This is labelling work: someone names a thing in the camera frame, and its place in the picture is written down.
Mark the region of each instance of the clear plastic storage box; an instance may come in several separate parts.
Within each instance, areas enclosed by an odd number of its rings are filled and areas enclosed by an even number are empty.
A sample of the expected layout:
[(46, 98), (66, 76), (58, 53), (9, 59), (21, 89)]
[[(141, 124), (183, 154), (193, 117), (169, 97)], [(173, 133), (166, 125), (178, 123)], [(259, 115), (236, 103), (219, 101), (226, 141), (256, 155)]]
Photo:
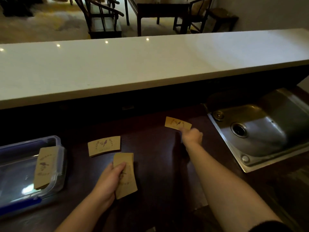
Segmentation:
[[(33, 188), (40, 148), (60, 146), (49, 185)], [(0, 147), (0, 215), (40, 203), (63, 188), (66, 172), (65, 149), (60, 138), (49, 136)]]

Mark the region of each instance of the wooden stool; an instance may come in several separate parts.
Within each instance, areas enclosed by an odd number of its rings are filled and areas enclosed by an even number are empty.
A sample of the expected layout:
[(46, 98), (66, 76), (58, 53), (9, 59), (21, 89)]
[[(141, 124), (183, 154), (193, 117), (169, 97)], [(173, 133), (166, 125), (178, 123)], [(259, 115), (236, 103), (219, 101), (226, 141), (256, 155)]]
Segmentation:
[(237, 20), (239, 19), (238, 16), (233, 15), (232, 13), (228, 12), (226, 9), (223, 8), (214, 8), (209, 9), (206, 15), (211, 16), (216, 20), (214, 25), (214, 29), (211, 32), (217, 32), (223, 23), (229, 23), (229, 32), (233, 30), (233, 27)]

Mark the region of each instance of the hand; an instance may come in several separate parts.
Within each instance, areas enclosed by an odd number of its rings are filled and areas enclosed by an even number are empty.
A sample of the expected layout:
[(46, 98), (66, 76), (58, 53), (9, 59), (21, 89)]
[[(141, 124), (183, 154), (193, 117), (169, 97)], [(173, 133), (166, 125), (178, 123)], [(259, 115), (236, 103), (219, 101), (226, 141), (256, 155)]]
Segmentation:
[(202, 145), (203, 133), (199, 132), (198, 129), (193, 128), (191, 130), (187, 130), (185, 128), (179, 128), (182, 135), (182, 142), (186, 147), (190, 144), (199, 144)]
[(95, 188), (92, 190), (91, 195), (99, 200), (102, 212), (106, 211), (115, 199), (114, 191), (116, 190), (119, 182), (119, 175), (126, 167), (126, 162), (113, 167), (110, 163), (102, 172), (98, 179)]

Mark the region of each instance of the person's left arm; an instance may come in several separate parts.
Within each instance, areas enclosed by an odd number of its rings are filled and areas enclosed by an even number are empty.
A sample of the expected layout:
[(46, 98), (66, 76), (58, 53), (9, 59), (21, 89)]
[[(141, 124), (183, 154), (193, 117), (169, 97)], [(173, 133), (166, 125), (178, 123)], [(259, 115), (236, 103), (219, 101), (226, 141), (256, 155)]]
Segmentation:
[(99, 217), (113, 203), (123, 162), (116, 167), (110, 163), (102, 172), (92, 192), (72, 211), (55, 232), (91, 232)]

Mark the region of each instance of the stainless steel sink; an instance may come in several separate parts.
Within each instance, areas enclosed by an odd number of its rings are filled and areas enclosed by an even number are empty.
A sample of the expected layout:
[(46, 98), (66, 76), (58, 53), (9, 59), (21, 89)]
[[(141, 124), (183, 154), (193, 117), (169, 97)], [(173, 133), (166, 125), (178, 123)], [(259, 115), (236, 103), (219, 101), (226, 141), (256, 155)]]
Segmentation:
[(287, 89), (208, 116), (246, 173), (309, 151), (309, 106)]

